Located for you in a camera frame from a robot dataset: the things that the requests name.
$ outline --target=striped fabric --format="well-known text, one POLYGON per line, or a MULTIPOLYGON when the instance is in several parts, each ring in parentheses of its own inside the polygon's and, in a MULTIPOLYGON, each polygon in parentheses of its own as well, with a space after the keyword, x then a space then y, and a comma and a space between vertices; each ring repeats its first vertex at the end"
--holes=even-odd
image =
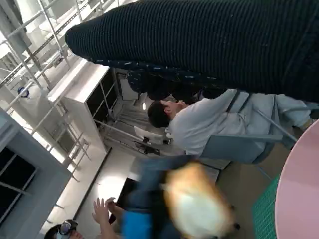
POLYGON ((318 6, 318 0, 142 0, 74 26, 65 40, 76 55, 102 65, 319 102, 318 6))

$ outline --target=pink table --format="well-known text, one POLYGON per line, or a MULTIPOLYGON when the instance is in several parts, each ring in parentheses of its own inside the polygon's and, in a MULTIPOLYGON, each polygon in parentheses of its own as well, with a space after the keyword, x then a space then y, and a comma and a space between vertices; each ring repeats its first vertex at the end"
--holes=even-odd
POLYGON ((288 156, 277 189, 275 223, 278 239, 319 239, 319 120, 288 156))

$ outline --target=man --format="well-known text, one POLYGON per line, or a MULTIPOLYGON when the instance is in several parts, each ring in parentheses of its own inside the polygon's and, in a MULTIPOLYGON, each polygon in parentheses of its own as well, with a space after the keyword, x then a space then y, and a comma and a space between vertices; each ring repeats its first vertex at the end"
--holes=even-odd
MULTIPOLYGON (((192 105, 185 102, 156 101, 148 109, 150 123, 156 128, 167 128, 175 143, 187 154, 201 154, 211 135, 265 135, 270 124, 252 106, 271 118, 274 105, 279 112, 294 107, 306 106, 302 101, 285 95, 253 94, 240 112, 227 111, 236 90, 229 89, 215 99, 202 99, 192 105)), ((243 92, 234 105, 239 104, 243 92)), ((313 120, 310 111, 285 113, 292 125, 305 130, 313 120)), ((263 150, 264 144, 258 145, 263 150)))

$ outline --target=dark hair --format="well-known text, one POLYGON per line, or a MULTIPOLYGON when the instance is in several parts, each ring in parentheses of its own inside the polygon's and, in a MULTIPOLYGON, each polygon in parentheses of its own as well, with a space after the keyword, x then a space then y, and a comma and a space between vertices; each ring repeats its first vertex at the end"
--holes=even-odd
POLYGON ((155 128, 167 128, 170 118, 165 112, 165 105, 160 101, 154 101, 148 108, 150 124, 155 128))
POLYGON ((44 239, 55 239, 55 235, 59 231, 60 226, 61 224, 57 224, 54 227, 51 227, 44 235, 44 239))

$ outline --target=green mat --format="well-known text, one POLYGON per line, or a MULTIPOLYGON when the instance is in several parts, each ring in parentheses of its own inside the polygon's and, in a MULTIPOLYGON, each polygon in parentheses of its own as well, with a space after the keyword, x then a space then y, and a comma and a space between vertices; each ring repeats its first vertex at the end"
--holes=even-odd
POLYGON ((275 200, 279 176, 272 181, 253 206, 256 239, 276 239, 275 200))

